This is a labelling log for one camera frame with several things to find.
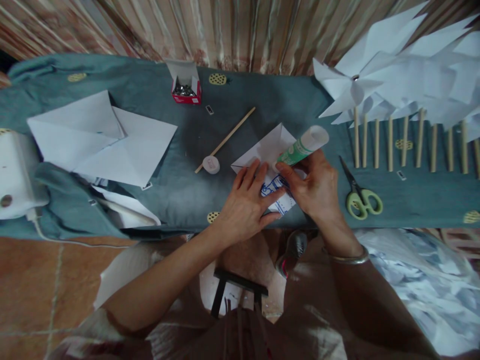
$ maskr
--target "box of pins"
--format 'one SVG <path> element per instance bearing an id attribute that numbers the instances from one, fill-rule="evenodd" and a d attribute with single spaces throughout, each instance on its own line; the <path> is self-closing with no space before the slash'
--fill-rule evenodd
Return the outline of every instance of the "box of pins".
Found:
<path id="1" fill-rule="evenodd" d="M 165 60 L 173 79 L 171 95 L 178 104 L 201 104 L 202 87 L 200 86 L 197 66 L 192 61 Z"/>

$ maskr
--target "scissors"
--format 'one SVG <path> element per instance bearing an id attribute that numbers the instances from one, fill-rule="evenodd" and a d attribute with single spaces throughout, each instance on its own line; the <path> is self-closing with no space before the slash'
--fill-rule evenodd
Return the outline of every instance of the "scissors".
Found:
<path id="1" fill-rule="evenodd" d="M 360 188 L 341 156 L 340 161 L 351 187 L 351 192 L 346 197 L 346 209 L 350 215 L 357 220 L 365 220 L 368 216 L 367 212 L 373 215 L 381 214 L 384 210 L 384 203 L 380 197 L 371 190 Z M 375 200 L 375 208 L 372 206 L 370 198 Z"/>

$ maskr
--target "sneaker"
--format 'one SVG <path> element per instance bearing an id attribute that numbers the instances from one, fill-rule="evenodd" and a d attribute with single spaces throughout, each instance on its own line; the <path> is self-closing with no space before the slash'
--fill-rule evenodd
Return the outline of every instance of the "sneaker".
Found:
<path id="1" fill-rule="evenodd" d="M 300 257 L 304 254 L 305 249 L 307 248 L 307 244 L 308 244 L 307 234 L 302 230 L 295 230 L 288 237 L 286 241 L 285 253 L 282 256 L 280 256 L 275 263 L 276 270 L 285 279 L 289 277 L 285 269 L 286 260 L 300 259 Z"/>

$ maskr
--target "silver bracelet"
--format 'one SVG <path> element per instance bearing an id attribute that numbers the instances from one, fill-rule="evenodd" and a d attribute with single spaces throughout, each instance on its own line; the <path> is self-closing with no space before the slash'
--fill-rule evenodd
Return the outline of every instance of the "silver bracelet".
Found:
<path id="1" fill-rule="evenodd" d="M 345 264 L 345 265 L 359 265 L 366 263 L 368 260 L 370 260 L 370 255 L 369 251 L 365 246 L 361 246 L 363 248 L 363 254 L 358 256 L 358 257 L 339 257 L 339 256 L 333 256 L 330 255 L 327 251 L 327 249 L 323 248 L 324 251 L 327 253 L 328 257 L 330 258 L 331 261 L 339 264 Z"/>

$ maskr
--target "electric cord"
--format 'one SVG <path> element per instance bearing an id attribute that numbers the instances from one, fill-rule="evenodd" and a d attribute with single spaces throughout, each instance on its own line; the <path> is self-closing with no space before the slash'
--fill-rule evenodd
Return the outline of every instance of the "electric cord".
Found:
<path id="1" fill-rule="evenodd" d="M 89 244 L 86 242 L 75 241 L 75 240 L 60 240 L 60 239 L 53 239 L 50 237 L 45 236 L 42 228 L 40 227 L 39 218 L 42 217 L 41 210 L 37 207 L 30 209 L 26 213 L 26 219 L 33 223 L 35 226 L 36 233 L 40 238 L 45 241 L 52 242 L 52 243 L 60 243 L 60 244 L 74 244 L 74 245 L 81 245 L 86 248 L 111 248 L 111 249 L 127 249 L 130 246 L 120 246 L 120 245 L 107 245 L 107 244 Z"/>

